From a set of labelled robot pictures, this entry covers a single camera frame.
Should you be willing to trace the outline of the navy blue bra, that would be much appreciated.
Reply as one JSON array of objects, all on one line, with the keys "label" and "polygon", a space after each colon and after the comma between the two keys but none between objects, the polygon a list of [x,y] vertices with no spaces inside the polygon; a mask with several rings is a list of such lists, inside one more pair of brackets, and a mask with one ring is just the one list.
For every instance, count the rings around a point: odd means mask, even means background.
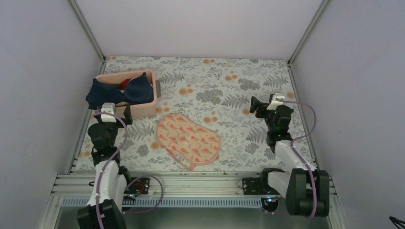
[{"label": "navy blue bra", "polygon": [[131,78],[124,91],[119,90],[119,84],[107,84],[93,79],[92,87],[85,98],[89,108],[97,109],[103,103],[146,104],[154,99],[153,87],[145,72],[138,77]]}]

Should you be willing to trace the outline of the floral mesh laundry bag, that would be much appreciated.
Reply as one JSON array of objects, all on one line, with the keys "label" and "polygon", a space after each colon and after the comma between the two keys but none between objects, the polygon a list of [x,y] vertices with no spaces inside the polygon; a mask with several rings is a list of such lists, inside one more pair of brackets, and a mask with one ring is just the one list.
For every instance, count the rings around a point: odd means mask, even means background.
[{"label": "floral mesh laundry bag", "polygon": [[219,135],[182,114],[168,114],[159,122],[157,141],[184,169],[212,164],[219,158]]}]

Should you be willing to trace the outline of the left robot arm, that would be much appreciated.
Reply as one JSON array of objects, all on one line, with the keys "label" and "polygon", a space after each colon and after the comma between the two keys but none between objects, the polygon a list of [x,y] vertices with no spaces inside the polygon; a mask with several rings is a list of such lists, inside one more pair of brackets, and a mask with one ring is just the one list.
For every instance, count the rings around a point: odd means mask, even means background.
[{"label": "left robot arm", "polygon": [[129,170],[120,165],[120,147],[115,145],[118,130],[132,124],[130,106],[124,117],[116,114],[114,103],[104,103],[94,114],[97,123],[87,131],[93,148],[91,156],[96,169],[92,194],[86,206],[77,212],[81,229],[125,229],[122,213],[124,193],[133,187]]}]

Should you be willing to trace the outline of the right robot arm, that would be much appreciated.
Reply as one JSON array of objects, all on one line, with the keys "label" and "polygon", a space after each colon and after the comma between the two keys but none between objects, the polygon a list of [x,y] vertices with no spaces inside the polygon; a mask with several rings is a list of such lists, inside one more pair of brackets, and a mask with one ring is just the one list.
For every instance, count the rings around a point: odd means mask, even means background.
[{"label": "right robot arm", "polygon": [[293,138],[289,124],[294,110],[284,96],[271,94],[267,103],[251,98],[249,112],[262,118],[268,128],[266,143],[273,154],[284,162],[284,169],[265,168],[260,174],[259,189],[264,194],[274,190],[286,201],[292,216],[327,217],[330,211],[330,176],[307,161],[294,143],[306,138]]}]

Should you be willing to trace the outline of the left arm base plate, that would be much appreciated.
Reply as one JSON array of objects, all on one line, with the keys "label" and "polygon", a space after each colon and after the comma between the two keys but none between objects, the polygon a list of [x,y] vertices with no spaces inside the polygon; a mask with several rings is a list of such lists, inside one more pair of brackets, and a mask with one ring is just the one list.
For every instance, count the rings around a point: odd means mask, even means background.
[{"label": "left arm base plate", "polygon": [[149,191],[150,178],[142,177],[132,183],[124,192],[124,199],[135,199],[140,195],[146,195]]}]

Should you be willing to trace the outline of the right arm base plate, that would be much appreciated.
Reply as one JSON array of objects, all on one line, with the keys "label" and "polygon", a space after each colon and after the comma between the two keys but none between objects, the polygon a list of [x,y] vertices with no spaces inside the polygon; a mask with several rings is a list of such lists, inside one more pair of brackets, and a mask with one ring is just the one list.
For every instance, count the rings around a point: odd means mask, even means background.
[{"label": "right arm base plate", "polygon": [[260,178],[242,177],[238,179],[237,186],[243,190],[244,195],[269,195],[271,193]]}]

